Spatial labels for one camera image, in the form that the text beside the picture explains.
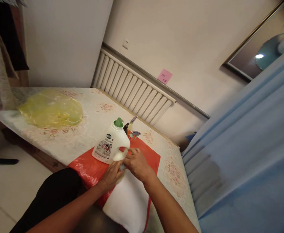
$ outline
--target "hand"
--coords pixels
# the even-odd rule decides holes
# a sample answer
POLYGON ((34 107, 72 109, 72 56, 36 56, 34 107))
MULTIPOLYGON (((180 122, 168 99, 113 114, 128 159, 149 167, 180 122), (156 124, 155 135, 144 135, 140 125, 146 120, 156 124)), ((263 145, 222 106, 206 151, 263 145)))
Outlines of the hand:
POLYGON ((154 175, 153 169, 147 164, 144 155, 139 148, 130 148, 123 163, 131 171, 131 173, 145 184, 149 178, 154 175))
POLYGON ((101 180, 97 183, 104 193, 110 191, 116 185, 117 180, 125 172, 125 170, 119 170, 121 164, 122 161, 114 161, 106 170, 101 180))

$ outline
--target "green bottle cap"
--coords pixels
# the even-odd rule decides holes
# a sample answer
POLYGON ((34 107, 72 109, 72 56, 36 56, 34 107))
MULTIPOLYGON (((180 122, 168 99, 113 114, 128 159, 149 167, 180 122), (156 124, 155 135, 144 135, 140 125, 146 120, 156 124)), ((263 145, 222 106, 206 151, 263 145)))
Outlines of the green bottle cap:
POLYGON ((117 120, 114 121, 114 125, 118 128, 123 128, 122 119, 119 117, 117 120))

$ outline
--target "floral mattress cover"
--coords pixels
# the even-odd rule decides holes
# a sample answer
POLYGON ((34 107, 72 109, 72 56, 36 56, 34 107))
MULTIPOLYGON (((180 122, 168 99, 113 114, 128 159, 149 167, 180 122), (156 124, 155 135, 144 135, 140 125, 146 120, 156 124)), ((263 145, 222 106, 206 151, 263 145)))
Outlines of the floral mattress cover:
MULTIPOLYGON (((12 88, 16 106, 44 87, 12 88)), ((83 120, 78 126, 62 130, 38 128, 28 125, 17 110, 1 111, 0 121, 35 147, 68 165, 81 154, 95 146, 97 135, 112 121, 121 117, 129 122, 134 116, 96 88, 55 88, 82 104, 83 120)), ((158 178, 181 205, 191 222, 201 232, 194 202, 189 188, 179 147, 137 119, 133 130, 152 150, 161 156, 158 178)), ((159 217, 151 204, 146 232, 163 232, 159 217)))

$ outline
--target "white towel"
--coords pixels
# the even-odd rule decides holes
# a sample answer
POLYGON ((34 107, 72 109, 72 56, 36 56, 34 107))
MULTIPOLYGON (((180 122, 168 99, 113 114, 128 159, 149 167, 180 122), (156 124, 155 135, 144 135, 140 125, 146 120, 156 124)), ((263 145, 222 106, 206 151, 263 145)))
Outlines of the white towel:
POLYGON ((107 199, 103 212, 129 233, 141 233, 145 229, 148 199, 143 183, 126 170, 107 199))

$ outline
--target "pink sticky note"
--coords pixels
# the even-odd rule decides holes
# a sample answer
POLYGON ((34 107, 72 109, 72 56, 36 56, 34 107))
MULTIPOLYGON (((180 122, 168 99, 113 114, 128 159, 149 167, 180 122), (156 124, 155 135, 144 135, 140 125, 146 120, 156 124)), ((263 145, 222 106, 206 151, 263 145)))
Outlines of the pink sticky note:
POLYGON ((171 77, 172 73, 163 69, 157 79, 159 79, 162 83, 167 84, 171 77))

